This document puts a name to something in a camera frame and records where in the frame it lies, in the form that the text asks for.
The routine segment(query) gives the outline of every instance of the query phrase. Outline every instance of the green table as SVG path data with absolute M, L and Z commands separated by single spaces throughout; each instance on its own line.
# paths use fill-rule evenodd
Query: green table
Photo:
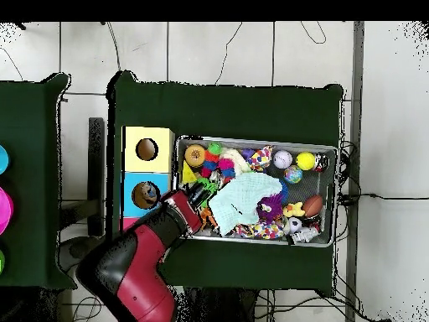
M 168 127 L 176 135 L 244 138 L 337 147 L 343 90 L 293 86 L 192 86 L 139 83 L 118 72 L 108 87 L 107 206 L 119 228 L 121 127 Z M 188 240 L 171 251 L 159 272 L 186 287 L 317 289 L 330 295 L 333 246 L 269 246 Z
M 0 144 L 11 165 L 0 186 L 14 214 L 0 236 L 6 263 L 0 286 L 75 288 L 57 265 L 59 174 L 56 114 L 67 75 L 40 83 L 0 82 Z

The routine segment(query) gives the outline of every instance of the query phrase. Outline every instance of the yellow ball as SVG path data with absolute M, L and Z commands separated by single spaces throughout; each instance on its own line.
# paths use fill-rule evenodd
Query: yellow ball
M 310 152 L 302 152 L 297 156 L 297 166 L 302 170 L 310 170 L 314 167 L 316 159 Z

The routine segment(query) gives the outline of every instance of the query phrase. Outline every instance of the round hole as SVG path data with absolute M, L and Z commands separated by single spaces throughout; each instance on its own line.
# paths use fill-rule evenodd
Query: round hole
M 159 188 L 150 181 L 138 183 L 132 190 L 132 202 L 140 209 L 152 209 L 160 197 Z
M 153 160 L 158 155 L 158 146 L 151 138 L 141 139 L 136 146 L 136 155 L 141 160 Z

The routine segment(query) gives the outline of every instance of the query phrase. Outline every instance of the cube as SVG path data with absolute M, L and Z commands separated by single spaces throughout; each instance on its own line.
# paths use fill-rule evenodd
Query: cube
M 124 131 L 126 172 L 171 174 L 174 133 L 160 127 L 126 126 Z M 152 159 L 151 145 L 156 152 Z
M 141 209 L 132 201 L 132 191 L 135 186 L 142 182 L 151 182 L 156 185 L 161 195 L 167 194 L 171 190 L 171 174 L 155 174 L 155 173 L 132 173 L 125 172 L 124 180 L 124 212 L 123 217 L 142 217 L 151 209 Z

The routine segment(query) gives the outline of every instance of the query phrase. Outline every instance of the purple plush toy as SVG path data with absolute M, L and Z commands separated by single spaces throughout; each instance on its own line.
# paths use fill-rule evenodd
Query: purple plush toy
M 276 218 L 282 216 L 282 193 L 262 198 L 256 207 L 260 219 L 265 219 L 271 223 Z

